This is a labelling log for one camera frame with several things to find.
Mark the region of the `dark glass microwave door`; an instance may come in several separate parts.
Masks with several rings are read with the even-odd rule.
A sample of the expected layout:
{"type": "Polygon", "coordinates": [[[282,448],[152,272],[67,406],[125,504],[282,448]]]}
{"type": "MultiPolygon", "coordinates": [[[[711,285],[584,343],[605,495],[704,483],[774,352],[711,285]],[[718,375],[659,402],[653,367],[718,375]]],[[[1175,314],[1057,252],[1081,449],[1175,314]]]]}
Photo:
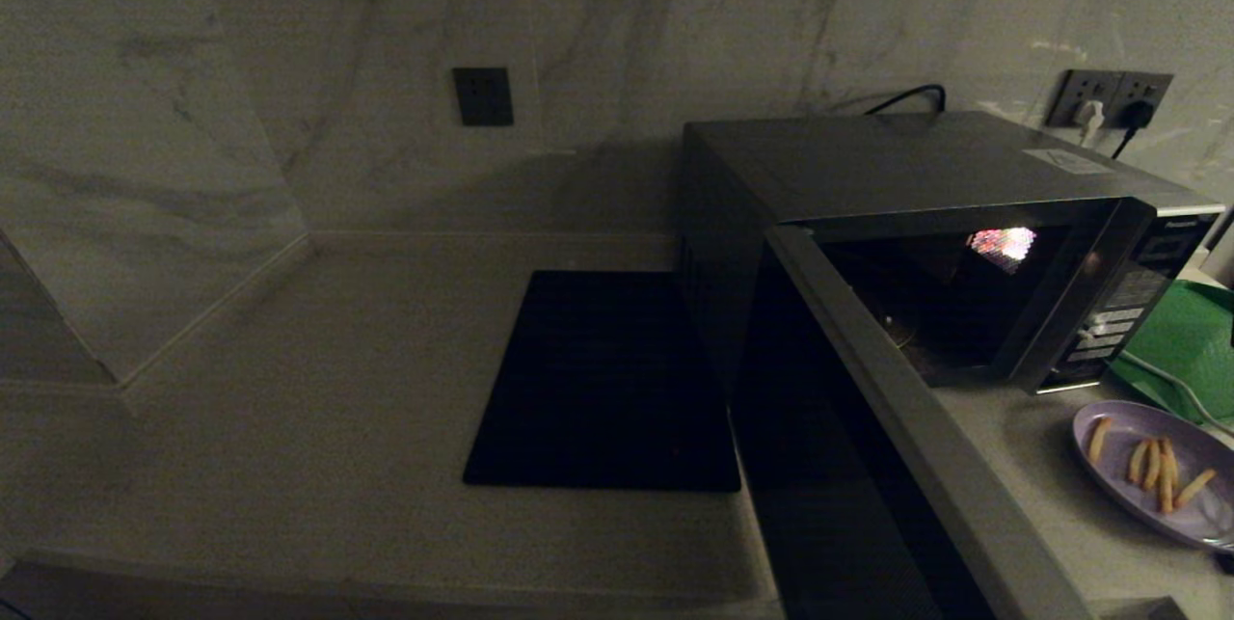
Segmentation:
{"type": "Polygon", "coordinates": [[[732,405],[786,620],[1096,620],[806,228],[768,228],[732,405]]]}

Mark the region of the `purple plate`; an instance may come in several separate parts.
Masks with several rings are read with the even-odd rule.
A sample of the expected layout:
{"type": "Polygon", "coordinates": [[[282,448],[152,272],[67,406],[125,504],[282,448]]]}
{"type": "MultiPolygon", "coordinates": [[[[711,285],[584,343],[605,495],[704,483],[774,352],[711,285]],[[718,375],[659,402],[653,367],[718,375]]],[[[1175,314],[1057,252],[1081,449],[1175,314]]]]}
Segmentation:
{"type": "Polygon", "coordinates": [[[1138,403],[1106,400],[1074,413],[1070,422],[1081,466],[1096,484],[1132,516],[1177,542],[1234,553],[1234,450],[1199,427],[1167,411],[1138,403]],[[1099,417],[1113,417],[1099,466],[1088,464],[1088,434],[1099,417]],[[1180,488],[1199,472],[1215,468],[1215,478],[1195,500],[1172,513],[1159,511],[1157,489],[1128,482],[1132,450],[1140,440],[1169,437],[1178,461],[1180,488]]]}

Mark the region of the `silver microwave oven body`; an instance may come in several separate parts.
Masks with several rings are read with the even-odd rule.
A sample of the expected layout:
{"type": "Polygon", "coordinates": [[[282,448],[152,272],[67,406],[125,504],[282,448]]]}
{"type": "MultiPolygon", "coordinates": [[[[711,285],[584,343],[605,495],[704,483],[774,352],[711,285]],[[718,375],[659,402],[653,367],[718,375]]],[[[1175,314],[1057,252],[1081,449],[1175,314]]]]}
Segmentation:
{"type": "Polygon", "coordinates": [[[986,112],[692,122],[677,270],[732,387],[771,233],[930,387],[1093,387],[1225,207],[986,112]]]}

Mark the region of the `black induction cooktop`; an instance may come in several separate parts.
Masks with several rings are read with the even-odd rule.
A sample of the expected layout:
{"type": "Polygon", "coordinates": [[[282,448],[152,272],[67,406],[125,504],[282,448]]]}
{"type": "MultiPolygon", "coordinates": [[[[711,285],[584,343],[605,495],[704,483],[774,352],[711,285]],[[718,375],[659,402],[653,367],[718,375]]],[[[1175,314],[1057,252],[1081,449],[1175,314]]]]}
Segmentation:
{"type": "Polygon", "coordinates": [[[723,390],[673,274],[529,275],[463,479],[739,492],[723,390]]]}

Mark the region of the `green plastic tray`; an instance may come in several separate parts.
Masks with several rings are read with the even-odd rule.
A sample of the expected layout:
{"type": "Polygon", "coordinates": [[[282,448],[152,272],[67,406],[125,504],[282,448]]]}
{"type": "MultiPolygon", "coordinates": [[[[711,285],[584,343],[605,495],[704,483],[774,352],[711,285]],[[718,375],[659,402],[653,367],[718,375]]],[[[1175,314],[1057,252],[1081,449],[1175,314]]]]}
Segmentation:
{"type": "Polygon", "coordinates": [[[1112,364],[1113,373],[1153,405],[1206,422],[1175,383],[1133,364],[1128,354],[1180,379],[1217,422],[1234,429],[1234,291],[1175,282],[1112,364]]]}

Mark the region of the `black single wall socket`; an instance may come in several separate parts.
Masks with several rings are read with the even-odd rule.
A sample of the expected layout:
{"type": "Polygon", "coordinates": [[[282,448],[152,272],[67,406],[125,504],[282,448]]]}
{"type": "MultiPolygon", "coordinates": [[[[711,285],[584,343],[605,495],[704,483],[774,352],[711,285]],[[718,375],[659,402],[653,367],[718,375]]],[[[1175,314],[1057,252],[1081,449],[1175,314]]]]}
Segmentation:
{"type": "Polygon", "coordinates": [[[463,126],[513,126],[513,98],[507,67],[455,67],[450,70],[450,79],[463,126]]]}

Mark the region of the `black double wall socket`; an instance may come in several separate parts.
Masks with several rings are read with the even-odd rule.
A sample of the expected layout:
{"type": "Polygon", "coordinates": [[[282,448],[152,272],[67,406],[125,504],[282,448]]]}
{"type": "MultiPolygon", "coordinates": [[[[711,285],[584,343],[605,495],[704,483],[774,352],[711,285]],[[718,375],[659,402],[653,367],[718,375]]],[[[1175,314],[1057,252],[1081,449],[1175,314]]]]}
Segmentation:
{"type": "Polygon", "coordinates": [[[1103,128],[1129,128],[1128,107],[1138,101],[1159,107],[1174,80],[1172,72],[1070,69],[1062,75],[1044,124],[1053,128],[1079,127],[1079,109],[1095,100],[1103,103],[1103,128]]]}

